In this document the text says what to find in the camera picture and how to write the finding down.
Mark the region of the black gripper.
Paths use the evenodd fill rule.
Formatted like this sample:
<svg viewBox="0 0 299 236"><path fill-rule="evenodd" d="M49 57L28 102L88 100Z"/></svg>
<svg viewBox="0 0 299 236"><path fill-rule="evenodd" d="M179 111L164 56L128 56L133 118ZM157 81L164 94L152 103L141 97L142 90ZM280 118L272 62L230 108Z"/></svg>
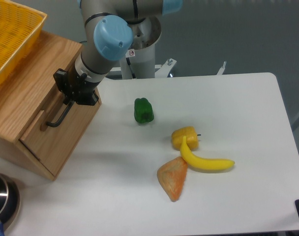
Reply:
<svg viewBox="0 0 299 236"><path fill-rule="evenodd" d="M99 101L95 89L100 82L90 82L86 73L79 75L74 65L68 71L58 69L53 77L58 90L64 95L65 105L75 101L78 105L94 106Z"/></svg>

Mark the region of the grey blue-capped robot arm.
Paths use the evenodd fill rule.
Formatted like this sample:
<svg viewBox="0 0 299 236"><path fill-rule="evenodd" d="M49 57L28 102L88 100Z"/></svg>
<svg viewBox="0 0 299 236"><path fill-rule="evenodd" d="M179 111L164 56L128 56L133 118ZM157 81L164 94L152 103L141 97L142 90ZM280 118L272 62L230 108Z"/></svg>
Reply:
<svg viewBox="0 0 299 236"><path fill-rule="evenodd" d="M133 42L129 23L182 8L181 0L80 0L87 43L73 65L53 75L64 104L93 106L95 88L122 59Z"/></svg>

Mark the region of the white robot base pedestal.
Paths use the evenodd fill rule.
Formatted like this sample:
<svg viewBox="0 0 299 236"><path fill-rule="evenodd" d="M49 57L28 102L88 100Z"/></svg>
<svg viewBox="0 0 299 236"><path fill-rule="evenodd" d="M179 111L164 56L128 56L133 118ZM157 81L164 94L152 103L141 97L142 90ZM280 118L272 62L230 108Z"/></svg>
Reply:
<svg viewBox="0 0 299 236"><path fill-rule="evenodd" d="M123 79L155 77L155 45L161 36L161 24L157 17L147 17L129 22L133 42L126 56L120 60Z"/></svg>

